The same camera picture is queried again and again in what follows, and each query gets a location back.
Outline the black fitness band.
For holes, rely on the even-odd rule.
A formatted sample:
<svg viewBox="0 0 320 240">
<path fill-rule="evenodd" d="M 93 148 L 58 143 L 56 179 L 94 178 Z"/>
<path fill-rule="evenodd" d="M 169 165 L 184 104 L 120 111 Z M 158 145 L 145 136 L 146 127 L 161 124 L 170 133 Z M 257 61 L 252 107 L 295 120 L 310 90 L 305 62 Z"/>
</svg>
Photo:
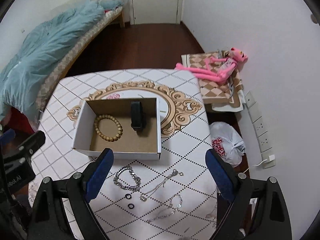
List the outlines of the black fitness band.
<svg viewBox="0 0 320 240">
<path fill-rule="evenodd" d="M 140 101 L 131 102 L 131 127 L 136 132 L 141 132 L 146 127 L 146 117 Z"/>
</svg>

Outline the white charger plug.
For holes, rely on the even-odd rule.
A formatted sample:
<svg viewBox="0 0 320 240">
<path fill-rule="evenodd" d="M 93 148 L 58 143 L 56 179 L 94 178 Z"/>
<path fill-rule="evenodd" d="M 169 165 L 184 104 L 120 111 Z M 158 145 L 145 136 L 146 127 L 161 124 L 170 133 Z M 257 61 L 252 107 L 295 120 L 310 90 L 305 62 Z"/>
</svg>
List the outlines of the white charger plug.
<svg viewBox="0 0 320 240">
<path fill-rule="evenodd" d="M 260 165 L 262 165 L 262 164 L 264 164 L 264 163 L 270 163 L 270 162 L 274 161 L 275 158 L 276 158 L 276 157 L 275 157 L 274 154 L 269 155 L 266 159 L 262 160 L 259 164 L 256 164 L 256 165 L 254 165 L 254 166 L 255 166 L 255 167 L 258 167 L 258 166 L 260 166 Z"/>
</svg>

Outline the white power strip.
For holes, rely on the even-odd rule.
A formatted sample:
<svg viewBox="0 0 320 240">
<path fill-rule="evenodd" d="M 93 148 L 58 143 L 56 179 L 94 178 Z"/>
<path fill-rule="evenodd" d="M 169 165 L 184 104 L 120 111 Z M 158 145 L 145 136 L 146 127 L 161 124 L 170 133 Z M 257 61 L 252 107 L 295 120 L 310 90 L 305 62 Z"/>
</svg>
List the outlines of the white power strip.
<svg viewBox="0 0 320 240">
<path fill-rule="evenodd" d="M 271 141 L 268 138 L 268 129 L 263 120 L 263 115 L 260 111 L 259 104 L 257 103 L 257 101 L 255 100 L 255 98 L 253 97 L 250 91 L 247 92 L 247 94 L 245 95 L 245 100 L 246 100 L 246 108 L 248 110 L 248 114 L 253 125 L 255 136 L 258 141 L 261 161 L 262 161 L 266 159 L 269 155 L 274 154 L 272 152 Z M 275 165 L 276 165 L 276 159 L 270 163 L 264 163 L 259 167 L 263 169 L 267 169 L 267 168 L 274 167 Z"/>
</svg>

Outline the white plastic bag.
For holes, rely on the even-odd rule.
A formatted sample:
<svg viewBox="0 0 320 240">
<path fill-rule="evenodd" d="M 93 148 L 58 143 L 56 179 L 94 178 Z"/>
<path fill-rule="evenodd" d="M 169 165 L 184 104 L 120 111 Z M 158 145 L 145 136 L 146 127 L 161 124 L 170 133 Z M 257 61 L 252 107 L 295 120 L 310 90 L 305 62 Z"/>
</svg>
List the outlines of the white plastic bag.
<svg viewBox="0 0 320 240">
<path fill-rule="evenodd" d="M 239 133 L 225 122 L 214 122 L 209 129 L 215 152 L 232 167 L 239 166 L 246 150 Z"/>
</svg>

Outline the white diamond pattern tablecloth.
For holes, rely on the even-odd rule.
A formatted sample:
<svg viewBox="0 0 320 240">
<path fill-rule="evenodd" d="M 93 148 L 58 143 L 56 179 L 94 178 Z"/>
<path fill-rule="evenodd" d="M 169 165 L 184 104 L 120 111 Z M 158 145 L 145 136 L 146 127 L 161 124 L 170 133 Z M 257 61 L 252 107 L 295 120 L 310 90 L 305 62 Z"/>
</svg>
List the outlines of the white diamond pattern tablecloth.
<svg viewBox="0 0 320 240">
<path fill-rule="evenodd" d="M 158 98 L 161 158 L 116 160 L 91 208 L 110 239 L 209 239 L 216 184 L 205 163 L 211 147 L 197 79 L 188 71 L 129 69 L 62 79 L 40 122 L 46 143 L 32 159 L 33 202 L 41 180 L 65 179 L 92 158 L 72 149 L 79 107 L 88 99 Z"/>
</svg>

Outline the white cardboard box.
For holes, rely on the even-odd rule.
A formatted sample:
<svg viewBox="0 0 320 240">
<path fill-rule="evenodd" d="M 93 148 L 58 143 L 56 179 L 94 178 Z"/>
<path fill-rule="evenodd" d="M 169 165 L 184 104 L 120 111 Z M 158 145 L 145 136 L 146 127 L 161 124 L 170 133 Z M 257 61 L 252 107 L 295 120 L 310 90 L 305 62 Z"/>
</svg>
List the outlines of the white cardboard box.
<svg viewBox="0 0 320 240">
<path fill-rule="evenodd" d="M 131 127 L 131 102 L 140 101 L 146 127 Z M 161 157 L 161 115 L 157 98 L 124 98 L 85 101 L 76 121 L 72 149 L 98 157 L 109 148 L 116 159 L 155 160 Z"/>
</svg>

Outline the pink panther plush toy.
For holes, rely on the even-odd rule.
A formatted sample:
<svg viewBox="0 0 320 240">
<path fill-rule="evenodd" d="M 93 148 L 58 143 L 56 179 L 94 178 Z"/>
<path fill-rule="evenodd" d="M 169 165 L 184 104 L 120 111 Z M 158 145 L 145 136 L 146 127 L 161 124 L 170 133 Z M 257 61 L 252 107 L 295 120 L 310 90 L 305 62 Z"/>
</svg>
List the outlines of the pink panther plush toy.
<svg viewBox="0 0 320 240">
<path fill-rule="evenodd" d="M 184 64 L 176 63 L 175 69 L 189 71 L 200 80 L 224 84 L 233 72 L 248 60 L 243 51 L 234 47 L 225 51 L 221 58 L 218 56 L 218 52 L 183 55 Z"/>
</svg>

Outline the white door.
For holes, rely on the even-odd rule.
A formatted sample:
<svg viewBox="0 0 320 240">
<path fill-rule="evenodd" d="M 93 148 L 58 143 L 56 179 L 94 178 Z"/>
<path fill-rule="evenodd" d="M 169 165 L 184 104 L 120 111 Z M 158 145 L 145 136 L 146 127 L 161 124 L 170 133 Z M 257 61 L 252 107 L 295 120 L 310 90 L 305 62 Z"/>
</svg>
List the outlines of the white door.
<svg viewBox="0 0 320 240">
<path fill-rule="evenodd" d="M 129 0 L 130 23 L 180 24 L 183 0 Z"/>
</svg>

